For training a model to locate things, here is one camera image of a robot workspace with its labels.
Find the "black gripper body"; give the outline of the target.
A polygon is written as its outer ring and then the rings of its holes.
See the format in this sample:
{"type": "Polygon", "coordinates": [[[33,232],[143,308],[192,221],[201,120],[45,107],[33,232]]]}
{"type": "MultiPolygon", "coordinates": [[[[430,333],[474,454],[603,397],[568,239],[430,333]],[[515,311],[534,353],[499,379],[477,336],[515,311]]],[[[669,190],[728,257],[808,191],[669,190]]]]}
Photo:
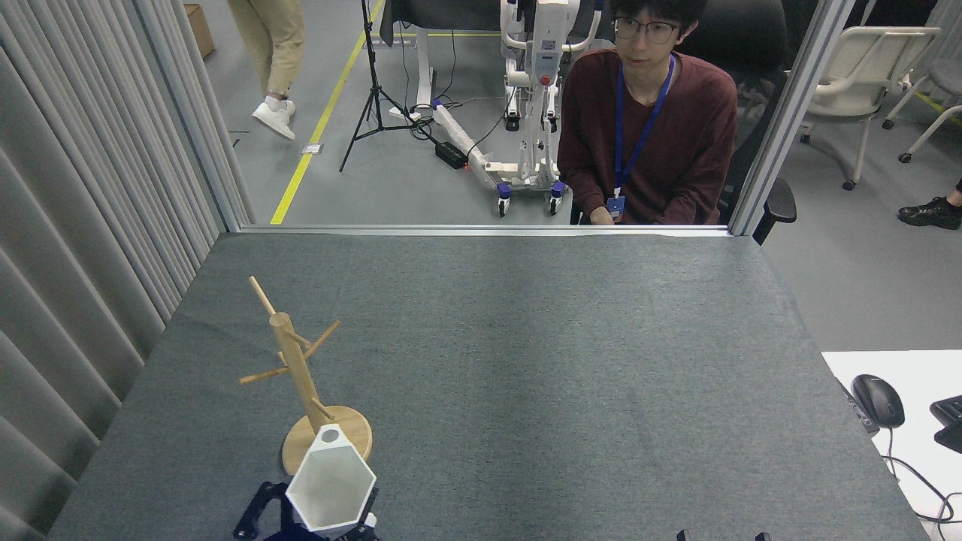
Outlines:
{"type": "Polygon", "coordinates": [[[307,530],[303,524],[293,524],[292,526],[283,527],[282,530],[275,532],[265,538],[265,540],[360,540],[360,535],[358,535],[357,532],[347,532],[339,537],[326,537],[317,532],[307,530]]]}

